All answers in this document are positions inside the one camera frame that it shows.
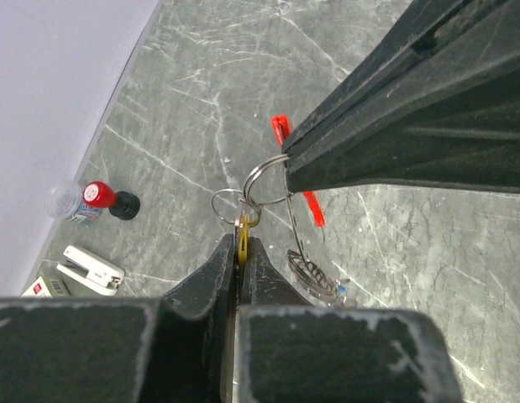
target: red tag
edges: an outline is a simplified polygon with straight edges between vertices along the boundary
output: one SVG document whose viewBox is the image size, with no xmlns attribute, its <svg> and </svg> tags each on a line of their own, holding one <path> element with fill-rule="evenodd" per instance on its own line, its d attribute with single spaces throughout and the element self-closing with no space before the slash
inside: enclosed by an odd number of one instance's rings
<svg viewBox="0 0 520 403">
<path fill-rule="evenodd" d="M 271 119 L 271 123 L 273 125 L 273 129 L 275 130 L 276 141 L 278 141 L 278 145 L 282 146 L 284 140 L 290 137 L 290 134 L 292 133 L 292 124 L 286 115 L 274 116 Z M 313 191 L 304 191 L 302 194 L 307 199 L 308 207 L 310 208 L 313 219 L 316 222 L 316 227 L 324 227 L 325 217 L 323 215 L 321 206 L 319 206 L 319 201 L 316 197 L 316 194 Z"/>
</svg>

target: metal wire loop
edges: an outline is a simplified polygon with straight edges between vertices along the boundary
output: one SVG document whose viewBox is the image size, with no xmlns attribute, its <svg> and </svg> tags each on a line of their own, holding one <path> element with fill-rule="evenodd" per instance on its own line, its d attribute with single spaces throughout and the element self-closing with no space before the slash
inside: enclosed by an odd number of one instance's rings
<svg viewBox="0 0 520 403">
<path fill-rule="evenodd" d="M 319 267 L 295 250 L 287 250 L 287 259 L 290 270 L 307 291 L 320 301 L 334 304 L 339 301 L 339 290 Z"/>
<path fill-rule="evenodd" d="M 281 154 L 281 155 L 277 155 L 275 157 L 269 158 L 263 164 L 256 166 L 252 170 L 252 172 L 250 172 L 250 174 L 247 176 L 247 178 L 243 184 L 243 197 L 244 197 L 246 203 L 249 206 L 252 206 L 252 208 L 254 208 L 257 212 L 264 206 L 269 206 L 271 204 L 280 203 L 280 202 L 283 202 L 286 200 L 287 195 L 280 197 L 278 199 L 275 199 L 275 200 L 257 202 L 251 197 L 250 190 L 252 189 L 252 186 L 258 180 L 258 178 L 266 170 L 268 170 L 271 166 L 274 166 L 276 164 L 283 164 L 284 162 L 288 161 L 289 159 L 290 159 L 290 157 L 287 154 Z"/>
<path fill-rule="evenodd" d="M 220 196 L 221 193 L 237 193 L 238 195 L 241 195 L 243 198 L 240 197 L 239 198 L 239 202 L 246 204 L 248 207 L 252 208 L 255 211 L 256 218 L 255 218 L 255 220 L 252 220 L 251 222 L 249 222 L 249 228 L 253 228 L 253 227 L 257 226 L 260 223 L 261 210 L 255 208 L 250 203 L 248 203 L 244 199 L 243 192 L 240 191 L 239 189 L 221 189 L 220 191 L 215 191 L 215 193 L 213 194 L 213 197 L 211 197 L 211 208 L 213 209 L 214 213 L 217 214 L 218 218 L 220 218 L 221 220 L 223 220 L 224 222 L 226 222 L 226 223 L 228 223 L 230 225 L 234 225 L 235 224 L 235 218 L 232 219 L 231 221 L 226 219 L 222 214 L 220 214 L 218 212 L 217 208 L 215 207 L 215 199 L 217 198 L 217 196 Z"/>
</svg>

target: plastic bottle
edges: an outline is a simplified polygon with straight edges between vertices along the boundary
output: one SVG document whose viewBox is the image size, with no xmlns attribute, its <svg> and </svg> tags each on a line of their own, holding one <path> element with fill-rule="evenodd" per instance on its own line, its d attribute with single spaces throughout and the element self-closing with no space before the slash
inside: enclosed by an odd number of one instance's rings
<svg viewBox="0 0 520 403">
<path fill-rule="evenodd" d="M 82 200 L 82 188 L 73 181 L 60 181 L 50 190 L 47 213 L 59 220 L 88 225 L 101 214 L 101 208 L 89 207 Z"/>
<path fill-rule="evenodd" d="M 347 289 L 343 286 L 339 286 L 340 291 L 340 303 L 343 307 L 346 308 L 356 308 L 358 306 L 357 300 L 355 298 L 350 298 L 347 292 Z"/>
</svg>

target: bottle label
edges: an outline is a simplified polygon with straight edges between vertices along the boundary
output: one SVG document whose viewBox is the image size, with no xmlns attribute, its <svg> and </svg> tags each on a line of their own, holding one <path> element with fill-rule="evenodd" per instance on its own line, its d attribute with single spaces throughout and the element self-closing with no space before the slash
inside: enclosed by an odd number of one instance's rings
<svg viewBox="0 0 520 403">
<path fill-rule="evenodd" d="M 101 208 L 89 207 L 86 203 L 81 203 L 67 221 L 78 222 L 80 224 L 89 224 L 101 214 Z"/>
</svg>

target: white wall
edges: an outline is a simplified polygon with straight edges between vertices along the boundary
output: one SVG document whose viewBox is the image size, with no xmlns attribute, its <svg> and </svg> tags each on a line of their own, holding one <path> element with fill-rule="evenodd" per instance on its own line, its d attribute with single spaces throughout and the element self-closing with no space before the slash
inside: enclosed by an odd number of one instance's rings
<svg viewBox="0 0 520 403">
<path fill-rule="evenodd" d="M 0 0 L 0 296 L 19 295 L 158 0 Z"/>
</svg>

